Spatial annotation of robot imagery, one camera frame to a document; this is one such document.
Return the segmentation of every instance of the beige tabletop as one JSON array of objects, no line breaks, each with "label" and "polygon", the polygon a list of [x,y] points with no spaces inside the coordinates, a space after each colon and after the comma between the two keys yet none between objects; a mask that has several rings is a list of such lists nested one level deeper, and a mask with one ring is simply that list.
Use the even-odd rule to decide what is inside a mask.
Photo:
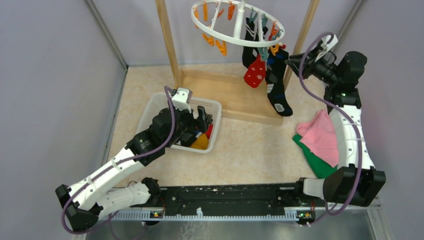
[{"label": "beige tabletop", "polygon": [[[243,76],[241,63],[187,65],[184,68],[213,70]],[[151,95],[174,85],[171,68],[165,66],[130,67],[119,106],[109,156],[115,156],[134,137],[143,110]],[[316,95],[324,95],[324,85],[315,77],[306,86]],[[301,149],[292,140],[298,123],[310,121],[324,104],[310,97],[293,75],[286,90],[293,115],[281,126],[230,118],[221,120],[216,142],[206,154],[167,148],[166,154],[140,171],[134,172],[117,187],[145,177],[159,180],[161,186],[287,183],[300,177],[313,178]]]}]

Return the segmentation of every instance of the wooden frame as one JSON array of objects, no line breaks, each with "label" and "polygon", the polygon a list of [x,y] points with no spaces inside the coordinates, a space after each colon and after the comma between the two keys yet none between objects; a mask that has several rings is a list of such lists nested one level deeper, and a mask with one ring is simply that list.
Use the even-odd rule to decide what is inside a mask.
[{"label": "wooden frame", "polygon": [[[190,69],[180,70],[165,0],[155,0],[155,2],[175,87],[188,88],[193,91],[196,97],[220,102],[222,104],[222,116],[225,118],[270,125],[281,125],[283,123],[283,118],[275,112],[268,101],[265,94],[267,88],[265,83],[262,83],[257,88],[251,88],[245,84],[241,76]],[[292,54],[300,53],[319,2],[320,0],[310,0]],[[284,75],[283,84],[285,89],[287,89],[292,73],[292,70],[288,68]]]}]

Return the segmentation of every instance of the pink towel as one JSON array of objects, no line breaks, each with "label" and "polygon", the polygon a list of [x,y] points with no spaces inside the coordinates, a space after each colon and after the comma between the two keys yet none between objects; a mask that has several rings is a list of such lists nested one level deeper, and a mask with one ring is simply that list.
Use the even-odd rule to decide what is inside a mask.
[{"label": "pink towel", "polygon": [[316,112],[310,122],[299,123],[297,133],[302,136],[300,142],[317,157],[333,168],[339,164],[336,130],[326,110]]}]

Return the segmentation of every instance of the gray wall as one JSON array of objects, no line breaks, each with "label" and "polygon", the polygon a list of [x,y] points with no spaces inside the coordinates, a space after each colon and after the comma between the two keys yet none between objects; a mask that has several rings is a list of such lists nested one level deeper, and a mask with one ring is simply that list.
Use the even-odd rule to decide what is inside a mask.
[{"label": "gray wall", "polygon": [[[195,29],[190,17],[190,8],[197,0],[167,0],[168,17],[172,30],[178,62],[222,63],[241,62],[243,48],[227,45],[227,56],[222,56],[216,46],[210,46]],[[286,35],[283,43],[292,51],[299,34],[310,0],[248,0],[276,17],[284,26]],[[310,43],[324,31],[338,32],[351,11],[355,0],[321,0],[310,28],[306,43]],[[154,0],[94,0],[99,12],[115,39],[126,63],[129,65],[169,64],[161,25]],[[227,20],[227,8],[216,21],[215,29],[232,35],[232,23]],[[215,12],[209,8],[209,21]]]},{"label": "gray wall", "polygon": [[422,239],[424,1],[366,1],[338,50],[368,57],[359,80],[368,152],[386,173],[382,205],[398,239]]},{"label": "gray wall", "polygon": [[0,1],[0,239],[70,239],[55,195],[95,170],[124,70],[83,0]]}]

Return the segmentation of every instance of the white laundry basket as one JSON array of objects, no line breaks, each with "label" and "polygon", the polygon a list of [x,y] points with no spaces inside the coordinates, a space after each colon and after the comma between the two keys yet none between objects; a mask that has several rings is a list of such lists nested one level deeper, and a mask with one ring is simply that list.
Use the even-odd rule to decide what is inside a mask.
[{"label": "white laundry basket", "polygon": [[[213,119],[213,128],[212,133],[209,138],[209,145],[206,150],[195,149],[191,147],[185,147],[180,145],[172,145],[173,149],[181,149],[185,151],[195,152],[195,153],[209,153],[214,147],[214,142],[217,139],[218,129],[220,128],[221,122],[221,112],[223,110],[223,106],[221,103],[215,100],[209,100],[200,97],[192,97],[190,100],[190,107],[193,109],[194,118],[199,116],[198,114],[198,106],[203,106],[206,110],[207,114],[212,114]],[[137,130],[135,134],[138,134],[141,131],[144,131],[149,128],[150,124],[152,124],[153,117],[158,115],[159,111],[168,107],[167,96],[164,92],[154,93],[150,100],[147,103],[147,106],[144,109],[143,115],[140,118],[140,122],[138,122]]]}]

